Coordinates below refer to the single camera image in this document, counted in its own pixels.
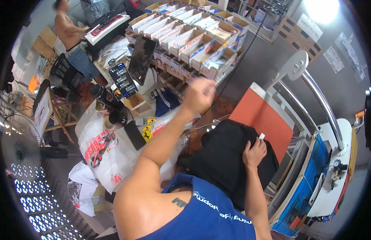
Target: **black chair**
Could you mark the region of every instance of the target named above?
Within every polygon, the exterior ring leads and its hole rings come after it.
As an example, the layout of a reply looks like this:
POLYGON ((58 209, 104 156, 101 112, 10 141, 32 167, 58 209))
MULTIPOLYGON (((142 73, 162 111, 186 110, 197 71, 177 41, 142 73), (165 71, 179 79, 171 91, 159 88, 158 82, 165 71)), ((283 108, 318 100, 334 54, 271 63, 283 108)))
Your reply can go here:
POLYGON ((70 84, 77 72, 77 69, 68 62, 67 58, 65 58, 65 54, 62 53, 54 62, 49 73, 52 76, 59 77, 62 80, 64 86, 66 86, 70 90, 73 90, 77 95, 81 97, 81 95, 77 93, 77 89, 70 84))

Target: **wooden pallet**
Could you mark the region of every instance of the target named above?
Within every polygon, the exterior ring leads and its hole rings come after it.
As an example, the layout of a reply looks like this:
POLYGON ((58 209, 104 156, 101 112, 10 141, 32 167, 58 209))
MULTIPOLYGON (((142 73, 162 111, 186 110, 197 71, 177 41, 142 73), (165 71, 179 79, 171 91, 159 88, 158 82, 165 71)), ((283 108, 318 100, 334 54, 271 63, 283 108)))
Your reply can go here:
POLYGON ((322 47, 303 31, 291 17, 284 17, 278 28, 279 37, 288 42, 296 51, 305 50, 308 61, 312 62, 321 53, 322 47))

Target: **clothing pile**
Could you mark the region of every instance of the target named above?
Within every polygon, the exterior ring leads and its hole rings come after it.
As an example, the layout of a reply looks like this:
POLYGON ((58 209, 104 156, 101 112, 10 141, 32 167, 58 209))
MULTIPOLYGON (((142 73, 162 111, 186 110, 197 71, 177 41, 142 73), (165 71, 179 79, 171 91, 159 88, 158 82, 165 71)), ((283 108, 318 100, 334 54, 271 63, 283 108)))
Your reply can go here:
MULTIPOLYGON (((256 137, 259 135, 253 127, 227 119, 202 136, 201 150, 187 159, 179 159, 178 163, 187 167, 192 175, 217 186, 237 210, 243 211, 247 175, 241 157, 247 142, 253 146, 256 137)), ((265 143, 267 154, 258 165, 263 189, 279 169, 271 144, 266 140, 265 143)))

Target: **smartphone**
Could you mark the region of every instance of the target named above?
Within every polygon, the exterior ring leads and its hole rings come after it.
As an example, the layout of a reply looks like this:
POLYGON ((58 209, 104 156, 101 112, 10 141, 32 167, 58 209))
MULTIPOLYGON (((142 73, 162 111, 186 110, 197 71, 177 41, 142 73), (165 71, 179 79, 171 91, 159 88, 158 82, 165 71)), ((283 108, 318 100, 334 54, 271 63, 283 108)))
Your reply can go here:
POLYGON ((111 89, 117 99, 120 100, 123 97, 129 98, 136 94, 137 87, 124 63, 119 63, 118 65, 112 67, 109 70, 109 74, 111 75, 117 88, 114 88, 113 85, 111 86, 111 89))
POLYGON ((154 57, 156 45, 157 43, 155 41, 140 35, 136 39, 128 71, 140 86, 144 85, 150 62, 154 57))

